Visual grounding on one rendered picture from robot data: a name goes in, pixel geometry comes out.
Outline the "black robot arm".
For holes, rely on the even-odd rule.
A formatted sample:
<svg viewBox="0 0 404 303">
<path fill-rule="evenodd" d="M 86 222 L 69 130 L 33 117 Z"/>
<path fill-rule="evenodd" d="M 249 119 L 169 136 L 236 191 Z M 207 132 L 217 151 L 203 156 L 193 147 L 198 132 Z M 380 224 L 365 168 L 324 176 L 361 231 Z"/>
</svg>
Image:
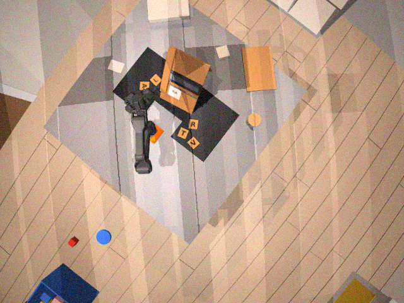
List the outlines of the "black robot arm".
<svg viewBox="0 0 404 303">
<path fill-rule="evenodd" d="M 126 105 L 135 108 L 131 110 L 131 122 L 136 131 L 135 141 L 135 170 L 138 174 L 150 174 L 153 170 L 150 154 L 150 137 L 152 138 L 158 129 L 153 121 L 148 121 L 148 114 L 142 94 L 131 92 L 124 98 Z M 134 116 L 137 114 L 137 116 Z"/>
</svg>

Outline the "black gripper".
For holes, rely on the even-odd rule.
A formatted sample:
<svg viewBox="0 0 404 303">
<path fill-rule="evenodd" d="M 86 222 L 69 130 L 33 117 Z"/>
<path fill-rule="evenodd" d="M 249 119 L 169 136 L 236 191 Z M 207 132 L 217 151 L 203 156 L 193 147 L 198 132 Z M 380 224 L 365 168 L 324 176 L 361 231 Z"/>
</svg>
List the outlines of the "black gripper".
<svg viewBox="0 0 404 303">
<path fill-rule="evenodd" d="M 143 88 L 143 99 L 144 99 L 144 101 L 147 99 L 147 98 L 149 98 L 149 99 L 152 99 L 154 96 L 155 96 L 155 94 L 152 92 L 152 90 L 151 89 L 149 89 L 149 88 Z M 146 102 L 145 102 L 145 107 L 146 107 L 146 109 L 148 108 L 147 106 L 146 106 Z M 126 107 L 126 111 L 128 111 L 130 114 L 131 114 L 131 110 L 134 110 L 135 108 L 132 106 L 132 104 L 130 105 L 127 105 Z"/>
</svg>

